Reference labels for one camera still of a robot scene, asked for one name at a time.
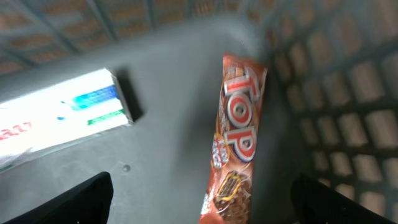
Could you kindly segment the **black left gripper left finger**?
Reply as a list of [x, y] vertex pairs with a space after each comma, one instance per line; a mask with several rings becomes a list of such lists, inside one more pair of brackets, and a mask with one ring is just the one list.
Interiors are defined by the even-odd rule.
[[100, 172], [4, 224], [107, 224], [114, 195], [109, 172]]

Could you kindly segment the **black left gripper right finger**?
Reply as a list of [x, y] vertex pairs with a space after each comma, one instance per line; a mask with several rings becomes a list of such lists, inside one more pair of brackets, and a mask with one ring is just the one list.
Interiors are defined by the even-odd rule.
[[301, 224], [394, 224], [306, 175], [293, 181], [290, 198]]

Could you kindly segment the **red Top chocolate bar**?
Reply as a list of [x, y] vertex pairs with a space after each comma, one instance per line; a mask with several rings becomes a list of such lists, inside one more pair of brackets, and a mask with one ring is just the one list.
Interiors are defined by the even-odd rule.
[[199, 224], [247, 224], [267, 68], [223, 57], [223, 76], [211, 149], [210, 174]]

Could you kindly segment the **white Panadol box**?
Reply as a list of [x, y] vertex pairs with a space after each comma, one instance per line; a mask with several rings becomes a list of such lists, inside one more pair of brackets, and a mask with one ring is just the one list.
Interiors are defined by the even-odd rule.
[[134, 122], [107, 68], [1, 102], [1, 170], [38, 151]]

